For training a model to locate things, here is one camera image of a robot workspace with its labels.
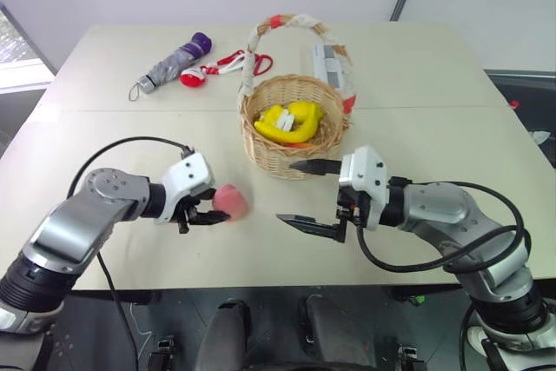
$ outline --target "floor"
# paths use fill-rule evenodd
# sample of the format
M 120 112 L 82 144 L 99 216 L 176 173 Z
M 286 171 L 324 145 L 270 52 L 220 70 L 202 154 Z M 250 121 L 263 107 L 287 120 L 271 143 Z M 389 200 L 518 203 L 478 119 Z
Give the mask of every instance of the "floor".
M 149 353 L 157 341 L 175 336 L 179 350 L 175 370 L 194 369 L 197 349 L 216 308 L 228 298 L 243 299 L 251 308 L 253 332 L 248 343 L 247 365 L 269 362 L 311 361 L 299 343 L 298 302 L 321 294 L 335 301 L 360 324 L 367 338 L 371 361 L 384 371 L 394 370 L 396 344 L 411 344 L 429 370 L 456 371 L 458 330 L 467 307 L 462 290 L 427 295 L 415 307 L 389 295 L 389 288 L 293 287 L 211 288 L 165 290 L 160 300 L 146 306 L 134 305 L 139 329 L 152 330 L 140 358 L 147 369 Z M 129 304 L 124 303 L 129 318 Z M 145 340 L 130 321 L 138 348 Z M 55 349 L 49 371 L 122 370 L 132 368 L 132 354 L 122 323 L 111 301 L 71 296 L 55 328 Z M 484 360 L 467 347 L 467 366 L 487 370 Z
M 35 108 L 44 90 L 0 93 L 0 158 Z

